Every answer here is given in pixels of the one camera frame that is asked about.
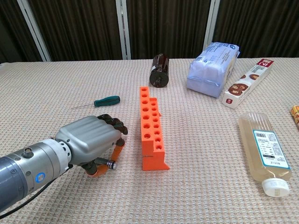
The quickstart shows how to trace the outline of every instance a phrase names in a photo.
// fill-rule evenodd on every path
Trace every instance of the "green screwdriver handle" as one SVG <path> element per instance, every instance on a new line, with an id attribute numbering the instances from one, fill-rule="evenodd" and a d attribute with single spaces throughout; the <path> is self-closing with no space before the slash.
<path id="1" fill-rule="evenodd" d="M 121 98 L 119 96 L 111 96 L 111 97 L 106 97 L 104 99 L 99 99 L 94 101 L 94 106 L 108 106 L 108 105 L 114 105 L 118 104 L 121 101 Z"/>

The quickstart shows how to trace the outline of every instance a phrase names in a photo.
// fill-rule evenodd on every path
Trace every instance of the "dark curtain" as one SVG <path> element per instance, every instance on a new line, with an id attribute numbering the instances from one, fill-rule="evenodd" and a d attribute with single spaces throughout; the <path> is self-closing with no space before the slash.
<path id="1" fill-rule="evenodd" d="M 209 0 L 127 0 L 132 59 L 195 58 L 202 52 Z"/>
<path id="2" fill-rule="evenodd" d="M 299 1 L 221 0 L 213 41 L 240 46 L 239 57 L 298 57 Z"/>
<path id="3" fill-rule="evenodd" d="M 41 60 L 17 0 L 0 0 L 0 63 Z"/>
<path id="4" fill-rule="evenodd" d="M 122 59 L 114 0 L 28 0 L 53 61 Z"/>

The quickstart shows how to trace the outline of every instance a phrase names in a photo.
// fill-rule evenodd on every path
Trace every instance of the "bottle label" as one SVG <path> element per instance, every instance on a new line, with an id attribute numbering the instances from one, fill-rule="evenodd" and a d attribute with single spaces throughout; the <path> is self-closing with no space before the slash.
<path id="1" fill-rule="evenodd" d="M 264 166 L 290 169 L 274 132 L 253 130 Z"/>

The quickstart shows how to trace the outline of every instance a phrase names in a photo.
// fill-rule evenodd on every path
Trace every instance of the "screwdriver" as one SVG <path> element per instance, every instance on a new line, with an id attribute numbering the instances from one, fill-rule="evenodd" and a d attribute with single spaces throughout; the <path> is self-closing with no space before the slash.
<path id="1" fill-rule="evenodd" d="M 106 97 L 103 99 L 98 99 L 95 100 L 93 102 L 95 107 L 99 107 L 99 106 L 108 106 L 108 105 L 114 105 L 114 104 L 118 104 L 121 101 L 121 98 L 119 96 L 111 96 L 111 97 Z M 83 106 L 76 106 L 73 107 L 72 109 L 78 108 L 78 107 L 83 107 Z"/>

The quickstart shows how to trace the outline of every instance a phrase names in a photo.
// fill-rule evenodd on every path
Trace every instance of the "black cable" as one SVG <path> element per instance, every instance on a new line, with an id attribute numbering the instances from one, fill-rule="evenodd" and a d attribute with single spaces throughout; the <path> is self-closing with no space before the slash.
<path id="1" fill-rule="evenodd" d="M 23 204 L 19 205 L 18 207 L 12 209 L 11 211 L 3 214 L 0 216 L 0 219 L 3 219 L 11 214 L 13 214 L 14 212 L 18 211 L 19 209 L 23 208 L 26 204 L 28 204 L 29 202 L 31 202 L 33 199 L 35 199 L 37 196 L 39 196 L 44 190 L 46 190 L 46 188 L 53 183 L 53 181 L 55 181 L 57 178 L 51 180 L 49 183 L 47 183 L 42 189 L 40 189 L 35 195 L 33 195 L 30 199 L 28 199 L 27 201 L 25 201 Z"/>

